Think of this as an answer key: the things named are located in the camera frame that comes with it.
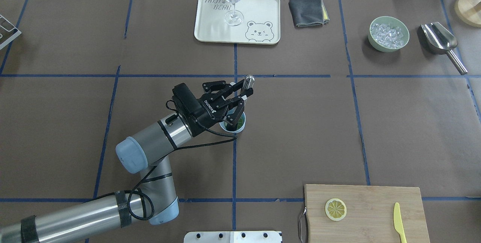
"blue joint cap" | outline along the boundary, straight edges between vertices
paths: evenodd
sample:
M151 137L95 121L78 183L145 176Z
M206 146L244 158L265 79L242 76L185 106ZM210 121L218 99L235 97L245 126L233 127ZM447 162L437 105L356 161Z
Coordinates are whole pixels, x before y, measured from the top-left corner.
M150 224L158 225L165 222L169 222L175 219L179 215L179 203L178 197L172 202L166 209L162 210L159 214L155 215L152 219L149 219Z
M147 157L141 145L132 137L127 137L115 146L115 152L122 165L131 174L147 168Z

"metal scoop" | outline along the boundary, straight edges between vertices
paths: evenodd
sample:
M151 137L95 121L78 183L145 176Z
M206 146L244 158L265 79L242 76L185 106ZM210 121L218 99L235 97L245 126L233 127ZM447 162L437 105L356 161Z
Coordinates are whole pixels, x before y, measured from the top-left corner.
M421 24L421 28L428 39L428 45L431 51L436 54L446 54L452 64L456 67L459 74L467 74L467 70L457 55L454 49L457 47L457 39L439 22Z

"lemon slice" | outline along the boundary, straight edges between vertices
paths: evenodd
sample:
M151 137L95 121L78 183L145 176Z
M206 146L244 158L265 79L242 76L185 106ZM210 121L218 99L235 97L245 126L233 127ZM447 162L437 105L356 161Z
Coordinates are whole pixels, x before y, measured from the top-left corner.
M333 221L340 221L344 219L347 214L347 207L342 200L338 198L332 198L326 203L326 215Z

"gray tabletop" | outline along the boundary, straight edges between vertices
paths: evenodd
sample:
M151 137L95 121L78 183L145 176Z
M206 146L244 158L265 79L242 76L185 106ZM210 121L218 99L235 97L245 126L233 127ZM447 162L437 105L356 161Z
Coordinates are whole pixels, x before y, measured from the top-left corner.
M253 74L234 144L171 155L179 216L89 242L267 229L298 242L305 183L419 187L431 242L478 242L480 29L455 0L324 0L331 21L302 29L280 1L270 46L197 41L197 0L0 0L22 31L0 51L0 225L132 188L115 145L166 116L175 85L200 96L203 82ZM382 15L407 25L400 51L369 45ZM458 38L468 75L426 49L419 25L434 21Z

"ice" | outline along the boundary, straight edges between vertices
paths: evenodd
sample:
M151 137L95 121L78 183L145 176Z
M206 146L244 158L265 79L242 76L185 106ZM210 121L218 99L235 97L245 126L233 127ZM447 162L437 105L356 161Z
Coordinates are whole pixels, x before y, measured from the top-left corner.
M373 39L381 46L386 48L402 48L404 41L402 41L403 34L400 27L393 27L390 24L372 24L371 35Z

